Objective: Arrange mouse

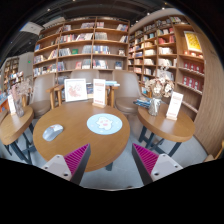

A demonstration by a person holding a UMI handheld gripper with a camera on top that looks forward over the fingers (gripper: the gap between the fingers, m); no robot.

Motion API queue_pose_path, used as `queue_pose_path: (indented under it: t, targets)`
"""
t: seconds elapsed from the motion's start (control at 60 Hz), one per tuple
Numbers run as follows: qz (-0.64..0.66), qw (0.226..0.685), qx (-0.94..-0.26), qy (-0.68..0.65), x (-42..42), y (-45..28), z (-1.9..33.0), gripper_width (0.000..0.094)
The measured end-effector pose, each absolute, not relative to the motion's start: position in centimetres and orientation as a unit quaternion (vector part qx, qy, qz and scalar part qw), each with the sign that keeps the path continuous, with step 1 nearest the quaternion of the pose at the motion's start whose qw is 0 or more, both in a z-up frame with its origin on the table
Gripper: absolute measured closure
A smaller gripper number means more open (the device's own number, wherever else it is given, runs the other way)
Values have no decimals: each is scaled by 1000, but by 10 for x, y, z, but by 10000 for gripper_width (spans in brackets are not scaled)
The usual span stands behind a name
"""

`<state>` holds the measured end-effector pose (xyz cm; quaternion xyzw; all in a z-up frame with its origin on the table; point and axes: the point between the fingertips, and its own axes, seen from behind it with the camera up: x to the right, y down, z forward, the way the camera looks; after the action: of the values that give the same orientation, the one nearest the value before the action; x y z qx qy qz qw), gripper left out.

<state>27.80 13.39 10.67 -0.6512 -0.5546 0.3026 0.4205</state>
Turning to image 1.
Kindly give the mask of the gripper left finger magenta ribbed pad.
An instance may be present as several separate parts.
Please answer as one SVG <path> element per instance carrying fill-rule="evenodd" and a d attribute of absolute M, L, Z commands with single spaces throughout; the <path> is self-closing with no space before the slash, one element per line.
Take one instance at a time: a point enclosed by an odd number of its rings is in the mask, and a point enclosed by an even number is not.
<path fill-rule="evenodd" d="M 90 145 L 86 144 L 65 156 L 55 155 L 42 169 L 79 185 L 90 155 Z"/>

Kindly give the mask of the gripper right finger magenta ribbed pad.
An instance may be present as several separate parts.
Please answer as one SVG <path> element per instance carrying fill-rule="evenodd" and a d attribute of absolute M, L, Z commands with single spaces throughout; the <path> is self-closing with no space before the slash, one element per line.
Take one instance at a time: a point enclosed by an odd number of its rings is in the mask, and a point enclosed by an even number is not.
<path fill-rule="evenodd" d="M 167 154 L 158 155 L 135 143 L 132 144 L 132 155 L 143 185 L 148 185 L 182 169 L 182 166 Z"/>

